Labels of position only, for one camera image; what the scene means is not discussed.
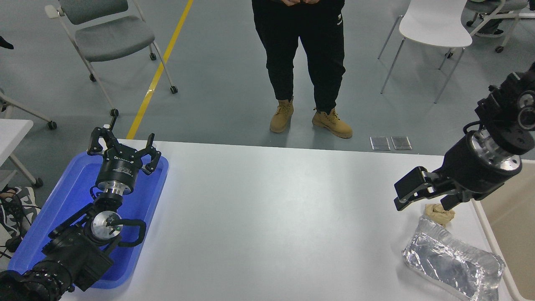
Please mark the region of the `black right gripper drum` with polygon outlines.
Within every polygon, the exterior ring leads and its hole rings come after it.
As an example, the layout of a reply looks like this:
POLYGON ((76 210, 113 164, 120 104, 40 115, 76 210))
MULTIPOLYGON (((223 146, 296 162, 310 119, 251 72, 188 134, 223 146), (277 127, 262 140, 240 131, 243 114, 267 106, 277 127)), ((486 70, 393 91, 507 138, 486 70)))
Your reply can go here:
POLYGON ((442 166, 436 170, 450 179, 457 191, 470 191, 471 198, 483 199, 510 179, 510 172, 488 164, 475 150, 478 140, 465 135, 449 149, 442 166))

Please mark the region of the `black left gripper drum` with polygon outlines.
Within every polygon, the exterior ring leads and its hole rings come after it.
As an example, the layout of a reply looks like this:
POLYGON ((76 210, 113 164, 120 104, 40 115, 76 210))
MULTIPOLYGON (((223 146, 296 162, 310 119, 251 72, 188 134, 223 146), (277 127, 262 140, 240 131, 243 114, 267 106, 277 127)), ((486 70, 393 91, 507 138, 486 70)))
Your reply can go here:
POLYGON ((138 151, 129 146, 109 147, 103 153, 103 162, 96 186, 105 190, 109 182, 118 182, 126 187, 126 191, 134 191, 139 170, 142 168, 142 157, 146 152, 138 151))

